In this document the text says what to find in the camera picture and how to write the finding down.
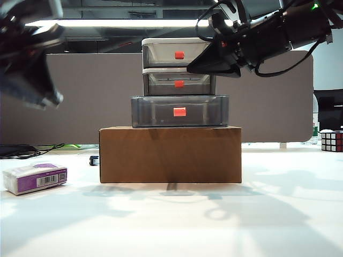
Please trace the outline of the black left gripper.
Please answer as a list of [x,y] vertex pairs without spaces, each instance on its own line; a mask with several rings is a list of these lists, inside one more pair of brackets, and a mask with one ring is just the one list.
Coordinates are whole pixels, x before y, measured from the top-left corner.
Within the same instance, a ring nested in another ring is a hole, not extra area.
[[[63,42],[61,1],[1,1],[1,62]],[[57,107],[63,95],[54,86],[46,56],[34,63],[1,63],[1,93],[26,105]]]

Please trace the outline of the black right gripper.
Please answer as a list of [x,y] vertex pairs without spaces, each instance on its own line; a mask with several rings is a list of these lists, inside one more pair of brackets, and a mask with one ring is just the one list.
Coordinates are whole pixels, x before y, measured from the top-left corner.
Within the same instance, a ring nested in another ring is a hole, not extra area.
[[225,23],[223,15],[211,16],[215,30],[212,43],[187,66],[194,74],[208,74],[222,77],[240,77],[242,68],[259,71],[261,64],[292,48],[280,15],[256,26],[247,20]]

